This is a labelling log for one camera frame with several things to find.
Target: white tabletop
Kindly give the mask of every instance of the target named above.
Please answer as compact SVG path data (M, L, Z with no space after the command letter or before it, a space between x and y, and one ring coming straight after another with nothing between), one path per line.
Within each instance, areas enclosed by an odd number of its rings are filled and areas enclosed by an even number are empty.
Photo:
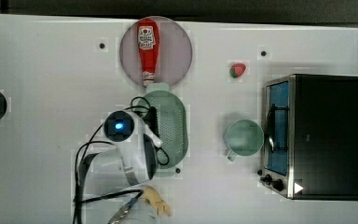
M77 147L108 112L144 94L117 57L133 22L0 15L0 91L9 100L0 121L0 223L70 223ZM260 123L268 80L358 76L358 29L180 24L194 55L172 90L186 106L189 151L181 174L147 183L173 210L161 222L358 224L358 202L290 201L264 188L260 155L230 162L222 138L235 119ZM241 80L229 78L234 61L248 66Z

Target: toaster oven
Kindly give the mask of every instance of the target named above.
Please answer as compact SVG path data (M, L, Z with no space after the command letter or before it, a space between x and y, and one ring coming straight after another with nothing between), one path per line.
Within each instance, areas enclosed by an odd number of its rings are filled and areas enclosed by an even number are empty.
M263 185L289 199L358 201L358 77L273 80L264 107Z

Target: light blue mug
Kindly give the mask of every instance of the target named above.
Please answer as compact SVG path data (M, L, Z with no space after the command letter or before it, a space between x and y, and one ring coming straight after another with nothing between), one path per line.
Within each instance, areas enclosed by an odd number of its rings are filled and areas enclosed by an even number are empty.
M261 127L249 119L240 119L232 123L225 132L228 147L227 158L234 161L237 155L251 156L264 144Z

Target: blue light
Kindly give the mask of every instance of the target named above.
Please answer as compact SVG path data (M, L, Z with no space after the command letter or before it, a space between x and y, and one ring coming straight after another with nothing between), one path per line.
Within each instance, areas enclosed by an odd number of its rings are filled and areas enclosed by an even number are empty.
M121 129L124 128L124 125L123 125L123 123L117 123L116 126L115 126L115 128L116 128L117 130L121 130Z

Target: pink plate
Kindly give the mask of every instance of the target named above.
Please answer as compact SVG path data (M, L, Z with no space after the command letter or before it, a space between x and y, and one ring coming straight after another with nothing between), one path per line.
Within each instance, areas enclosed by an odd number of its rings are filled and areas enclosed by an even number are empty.
M164 17L148 17L159 28L159 56L155 82L173 86L187 73L191 65L193 50L186 31L175 21ZM142 65L137 43L137 22L124 34L120 44L120 61L127 76L143 86Z

